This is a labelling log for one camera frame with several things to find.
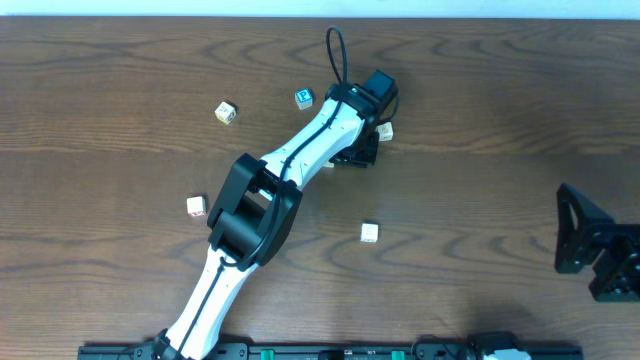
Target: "green connector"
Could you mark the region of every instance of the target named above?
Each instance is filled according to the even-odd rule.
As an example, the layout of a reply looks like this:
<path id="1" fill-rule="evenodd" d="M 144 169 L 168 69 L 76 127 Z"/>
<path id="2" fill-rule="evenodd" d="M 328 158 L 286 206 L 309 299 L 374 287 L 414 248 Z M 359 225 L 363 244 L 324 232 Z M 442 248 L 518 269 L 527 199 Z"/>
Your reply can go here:
<path id="1" fill-rule="evenodd" d="M 404 351 L 392 351 L 391 360 L 404 360 Z"/>
<path id="2" fill-rule="evenodd" d="M 273 350 L 262 350 L 260 351 L 260 360 L 274 360 L 276 357 L 275 352 Z"/>

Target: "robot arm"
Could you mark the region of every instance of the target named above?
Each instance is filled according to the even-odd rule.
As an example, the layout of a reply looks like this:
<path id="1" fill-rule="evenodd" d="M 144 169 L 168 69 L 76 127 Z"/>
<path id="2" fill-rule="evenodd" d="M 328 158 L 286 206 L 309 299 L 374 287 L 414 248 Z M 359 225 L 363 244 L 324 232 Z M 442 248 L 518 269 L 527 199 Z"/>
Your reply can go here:
<path id="1" fill-rule="evenodd" d="M 244 154 L 233 164 L 207 221 L 212 231 L 205 269 L 178 321 L 156 337 L 153 351 L 158 359 L 199 360 L 211 351 L 244 281 L 284 243 L 309 180 L 327 161 L 359 167 L 375 162 L 375 127 L 397 91 L 395 81 L 380 70 L 364 86 L 333 85 L 318 115 L 289 142 L 261 160 Z M 283 172 L 291 154 L 334 112 L 331 126 L 306 144 Z M 279 185 L 278 209 L 276 201 L 264 209 L 246 196 L 247 191 L 259 192 L 274 200 Z"/>

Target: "white wall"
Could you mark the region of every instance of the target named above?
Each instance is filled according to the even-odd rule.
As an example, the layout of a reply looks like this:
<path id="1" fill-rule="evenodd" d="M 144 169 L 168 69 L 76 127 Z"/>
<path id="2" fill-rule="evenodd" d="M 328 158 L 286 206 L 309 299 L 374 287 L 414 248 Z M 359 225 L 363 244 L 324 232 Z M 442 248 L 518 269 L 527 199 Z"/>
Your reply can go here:
<path id="1" fill-rule="evenodd" d="M 640 0 L 0 0 L 0 14 L 640 19 Z"/>

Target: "wooden table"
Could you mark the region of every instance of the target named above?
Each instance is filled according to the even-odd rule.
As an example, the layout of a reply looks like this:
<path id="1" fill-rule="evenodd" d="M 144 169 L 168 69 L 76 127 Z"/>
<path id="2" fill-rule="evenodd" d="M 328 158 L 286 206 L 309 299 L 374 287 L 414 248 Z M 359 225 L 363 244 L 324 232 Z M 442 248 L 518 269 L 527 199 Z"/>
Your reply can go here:
<path id="1" fill-rule="evenodd" d="M 588 359 L 640 351 L 640 307 L 599 304 L 553 269 L 568 182 L 640 221 L 640 23 L 221 18 L 0 19 L 0 358 L 170 326 L 203 268 L 242 153 L 271 152 L 334 81 L 397 79 L 393 141 L 366 170 L 323 169 L 223 332 L 257 342 L 412 342 L 512 330 Z M 310 87 L 313 109 L 294 91 Z M 213 110 L 238 106 L 230 126 Z M 364 220 L 377 244 L 359 241 Z"/>

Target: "white cube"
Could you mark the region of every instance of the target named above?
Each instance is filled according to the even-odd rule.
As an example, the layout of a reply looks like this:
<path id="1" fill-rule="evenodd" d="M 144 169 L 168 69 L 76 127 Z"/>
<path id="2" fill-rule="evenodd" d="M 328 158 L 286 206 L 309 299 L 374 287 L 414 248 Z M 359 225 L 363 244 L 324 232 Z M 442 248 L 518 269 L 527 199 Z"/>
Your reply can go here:
<path id="1" fill-rule="evenodd" d="M 378 225 L 363 223 L 362 230 L 360 232 L 360 241 L 377 242 L 378 241 Z"/>
<path id="2" fill-rule="evenodd" d="M 191 217 L 203 216 L 207 214 L 207 204 L 202 196 L 187 199 L 187 212 Z"/>
<path id="3" fill-rule="evenodd" d="M 218 108 L 216 109 L 216 117 L 218 118 L 218 120 L 228 125 L 231 120 L 236 117 L 236 109 L 223 101 L 222 104 L 220 104 L 220 106 L 218 106 Z"/>
<path id="4" fill-rule="evenodd" d="M 391 121 L 376 126 L 376 131 L 380 134 L 380 139 L 378 139 L 378 141 L 389 141 L 393 139 L 393 127 L 391 126 Z"/>

